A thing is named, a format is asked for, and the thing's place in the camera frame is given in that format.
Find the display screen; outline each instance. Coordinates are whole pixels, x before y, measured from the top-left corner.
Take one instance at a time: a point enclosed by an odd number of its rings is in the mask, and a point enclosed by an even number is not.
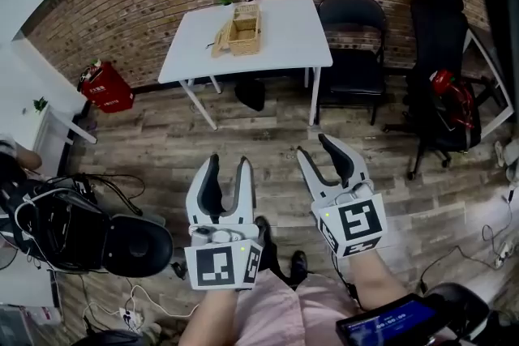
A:
[[[434,315],[433,309],[412,300],[374,318],[351,323],[345,328],[352,346],[379,346]]]

